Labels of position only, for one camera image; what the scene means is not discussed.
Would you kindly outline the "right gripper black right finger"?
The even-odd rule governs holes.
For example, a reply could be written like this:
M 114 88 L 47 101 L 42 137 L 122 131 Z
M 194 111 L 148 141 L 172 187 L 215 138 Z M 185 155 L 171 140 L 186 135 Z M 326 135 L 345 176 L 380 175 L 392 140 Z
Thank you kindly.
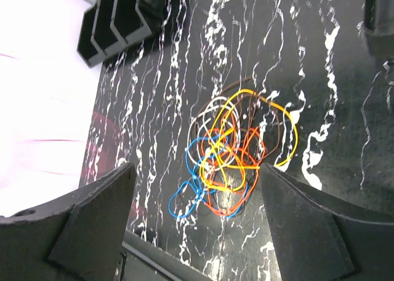
M 393 217 L 304 184 L 270 164 L 260 185 L 283 280 L 393 280 Z

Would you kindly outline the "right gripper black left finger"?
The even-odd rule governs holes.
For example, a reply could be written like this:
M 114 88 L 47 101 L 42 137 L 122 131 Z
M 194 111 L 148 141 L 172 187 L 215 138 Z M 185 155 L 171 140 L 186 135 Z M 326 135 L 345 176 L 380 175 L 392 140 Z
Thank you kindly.
M 127 162 L 75 191 L 1 217 L 1 280 L 113 280 L 135 179 Z

